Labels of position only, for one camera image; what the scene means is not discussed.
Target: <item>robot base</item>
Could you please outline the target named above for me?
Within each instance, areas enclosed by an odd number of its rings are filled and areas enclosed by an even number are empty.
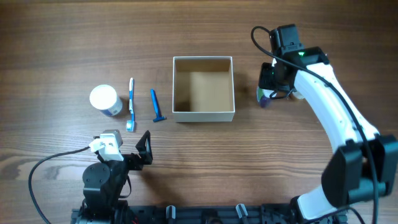
[[[242,219],[238,217],[236,207],[234,206],[176,207],[175,219],[166,219],[166,208],[159,208],[156,206],[130,206],[130,211],[127,212],[127,214],[122,215],[127,218],[125,220],[123,220],[123,218],[117,218],[117,215],[115,215],[112,220],[82,218],[79,216],[79,210],[72,210],[71,224],[202,224],[202,213],[208,209],[216,210],[223,224],[243,223]],[[292,224],[289,220],[290,207],[287,203],[247,206],[246,210],[248,213],[248,224]],[[346,212],[341,212],[337,215],[324,218],[314,223],[347,224]]]

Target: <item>white box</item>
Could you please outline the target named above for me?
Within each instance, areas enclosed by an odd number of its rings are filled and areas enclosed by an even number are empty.
[[[173,58],[176,122],[232,121],[234,114],[232,57]]]

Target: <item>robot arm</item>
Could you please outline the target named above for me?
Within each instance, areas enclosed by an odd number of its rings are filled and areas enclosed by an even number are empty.
[[[85,223],[87,220],[94,220],[95,223],[112,223],[111,220],[124,220],[116,216],[128,220],[133,216],[130,209],[127,209],[127,202],[119,200],[127,198],[128,195],[120,196],[120,194],[126,181],[131,192],[128,176],[130,170],[142,170],[144,165],[152,164],[150,132],[146,131],[136,144],[138,155],[121,154],[119,147],[122,144],[118,130],[105,130],[99,138],[90,143],[91,151],[98,155],[101,162],[88,166],[83,173],[84,203],[87,207],[83,203],[80,211],[72,215],[71,223]]]
[[[272,53],[277,58],[315,72],[340,92],[358,119],[371,148],[379,196],[389,195],[398,160],[396,139],[393,136],[380,136],[377,129],[363,118],[337,82],[326,55],[319,47],[304,49],[295,25],[278,27],[269,32],[269,37]],[[322,174],[322,184],[291,201],[298,212],[299,223],[320,218],[353,203],[373,199],[374,187],[369,164],[363,162],[367,155],[363,139],[341,98],[325,82],[274,59],[272,65],[263,63],[259,88],[270,99],[273,97],[270,92],[284,91],[286,96],[292,91],[299,92],[314,110],[331,143],[333,157]]]

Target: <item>open box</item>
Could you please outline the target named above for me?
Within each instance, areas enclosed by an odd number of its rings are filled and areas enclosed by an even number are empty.
[[[235,114],[232,57],[174,57],[176,122],[232,121]]]

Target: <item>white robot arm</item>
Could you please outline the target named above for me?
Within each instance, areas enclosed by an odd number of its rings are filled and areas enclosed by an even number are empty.
[[[254,39],[256,29],[269,34],[271,52]],[[274,58],[272,64],[262,64],[257,89],[260,105],[291,93],[303,96],[325,128],[333,150],[322,184],[290,202],[298,213],[297,222],[315,222],[353,203],[374,200],[375,223],[378,197],[391,194],[394,184],[398,161],[395,137],[381,136],[366,121],[341,88],[326,55],[319,47],[304,49],[295,25],[272,31],[257,26],[251,38],[258,49]],[[281,91],[286,94],[276,96]]]

